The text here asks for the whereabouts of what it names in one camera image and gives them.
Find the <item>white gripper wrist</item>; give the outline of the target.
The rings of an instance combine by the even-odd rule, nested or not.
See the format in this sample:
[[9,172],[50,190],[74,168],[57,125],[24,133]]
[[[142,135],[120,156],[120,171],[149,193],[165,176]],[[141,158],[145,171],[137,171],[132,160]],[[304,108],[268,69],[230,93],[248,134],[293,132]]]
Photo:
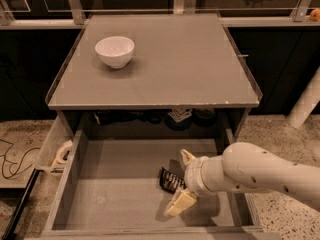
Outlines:
[[186,166],[184,180],[187,188],[179,188],[167,205],[164,214],[175,217],[197,202],[197,196],[211,196],[219,191],[217,174],[220,171],[220,160],[214,157],[195,157],[186,149],[180,154]]

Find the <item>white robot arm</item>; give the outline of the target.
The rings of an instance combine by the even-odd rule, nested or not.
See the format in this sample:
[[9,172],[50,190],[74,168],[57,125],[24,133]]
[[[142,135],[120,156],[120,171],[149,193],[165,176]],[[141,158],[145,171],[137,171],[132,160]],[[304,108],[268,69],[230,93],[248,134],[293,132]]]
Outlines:
[[196,157],[181,151],[185,188],[178,188],[165,214],[180,215],[200,197],[216,192],[276,191],[320,210],[320,168],[294,163],[246,142],[229,145],[221,155]]

